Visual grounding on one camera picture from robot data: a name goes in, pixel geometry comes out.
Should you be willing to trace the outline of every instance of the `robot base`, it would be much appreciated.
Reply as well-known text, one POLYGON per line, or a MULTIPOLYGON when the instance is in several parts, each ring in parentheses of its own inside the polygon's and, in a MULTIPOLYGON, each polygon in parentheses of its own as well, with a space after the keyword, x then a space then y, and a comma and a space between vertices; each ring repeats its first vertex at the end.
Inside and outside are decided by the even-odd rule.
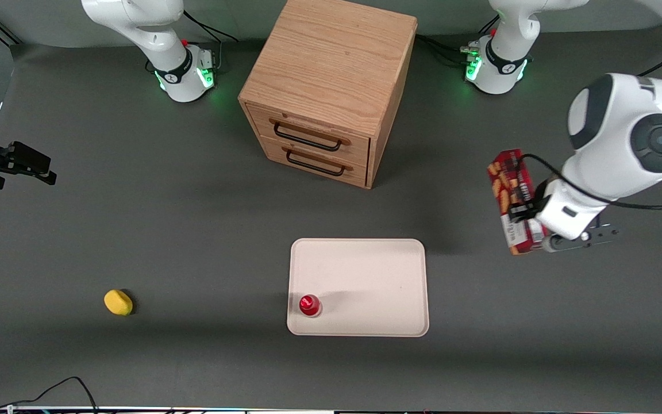
POLYGON ((193 64, 179 83, 163 82, 155 73, 160 87, 176 102, 191 102, 199 99, 214 86, 213 57, 210 50, 203 50, 197 45, 188 45, 187 51, 193 55, 193 64))
POLYGON ((467 66, 464 79, 475 84, 482 92, 500 95, 510 91, 522 79, 528 61, 526 60, 520 68, 515 68, 515 65, 512 65, 514 68, 512 73, 500 74, 494 63, 483 56, 482 51, 491 39, 490 35, 486 35, 479 40, 469 42, 468 48, 462 48, 462 52, 470 55, 470 60, 473 57, 473 60, 467 66))

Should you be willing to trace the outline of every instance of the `red bottle cap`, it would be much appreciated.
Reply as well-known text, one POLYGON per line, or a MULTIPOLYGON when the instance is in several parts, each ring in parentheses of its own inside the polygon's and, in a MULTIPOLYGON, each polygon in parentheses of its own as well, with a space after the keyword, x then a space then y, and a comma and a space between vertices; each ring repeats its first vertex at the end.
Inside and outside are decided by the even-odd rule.
POLYGON ((300 298, 300 312, 307 316, 315 316, 321 310, 321 301, 315 294, 306 294, 300 298))

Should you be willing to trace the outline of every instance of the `gray table surface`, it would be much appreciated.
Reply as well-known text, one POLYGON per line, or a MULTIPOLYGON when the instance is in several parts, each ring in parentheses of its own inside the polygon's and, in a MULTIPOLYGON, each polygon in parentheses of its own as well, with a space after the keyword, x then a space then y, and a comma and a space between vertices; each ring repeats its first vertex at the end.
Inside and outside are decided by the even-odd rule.
MULTIPOLYGON (((0 404, 80 375, 102 405, 662 412, 662 212, 610 208, 620 242, 515 258, 486 174, 512 147, 564 162, 573 97, 659 61, 662 29, 544 34, 499 97, 416 44, 371 191, 265 159, 236 100, 260 47, 226 45, 189 104, 136 48, 14 50, 0 144, 45 152, 59 179, 0 191, 0 404), (428 334, 289 333, 300 237, 420 239, 428 334), (105 309, 114 288, 137 315, 105 309)), ((70 384, 43 403, 87 400, 70 384)))

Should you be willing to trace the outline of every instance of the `drawer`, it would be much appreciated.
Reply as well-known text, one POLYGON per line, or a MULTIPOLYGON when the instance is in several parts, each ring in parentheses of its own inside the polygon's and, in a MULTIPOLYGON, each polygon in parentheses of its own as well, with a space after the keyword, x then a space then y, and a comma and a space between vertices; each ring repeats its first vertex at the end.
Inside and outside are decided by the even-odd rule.
POLYGON ((284 163, 290 167, 300 168, 326 178, 343 181, 352 186, 365 187, 366 168, 350 162, 338 162, 327 157, 291 148, 290 145, 272 138, 260 138, 267 158, 274 162, 284 163))
POLYGON ((260 135, 324 158, 367 165, 370 140, 247 104, 260 135))

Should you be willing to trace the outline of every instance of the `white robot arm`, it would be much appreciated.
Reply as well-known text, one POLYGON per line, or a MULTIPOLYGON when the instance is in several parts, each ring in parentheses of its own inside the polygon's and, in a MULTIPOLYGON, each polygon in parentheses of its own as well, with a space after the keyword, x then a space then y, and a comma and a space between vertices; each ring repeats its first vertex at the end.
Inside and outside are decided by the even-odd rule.
MULTIPOLYGON (((476 76, 468 73, 467 79, 491 94, 509 91, 518 79, 517 68, 524 65, 521 61, 518 66, 518 60, 538 35, 533 13, 586 2, 490 0, 502 23, 494 37, 478 40, 486 51, 478 59, 481 62, 475 62, 476 76)), ((662 16, 661 0, 640 2, 662 16)), ((510 215, 535 217, 554 233, 577 239, 607 205, 630 206, 617 199, 662 181, 662 79, 605 74, 574 99, 568 111, 568 134, 576 153, 565 162, 560 177, 545 183, 532 202, 524 209, 515 206, 510 215)))
POLYGON ((184 45, 167 26, 180 19, 183 0, 81 0, 95 23, 136 44, 155 66, 160 87, 177 102, 191 102, 213 87, 213 58, 197 45, 184 45))
POLYGON ((528 63, 526 57, 541 33, 536 13, 568 10, 583 6, 589 0, 489 0, 500 18, 497 36, 483 35, 463 52, 473 54, 467 81, 488 94, 504 94, 522 78, 528 63))

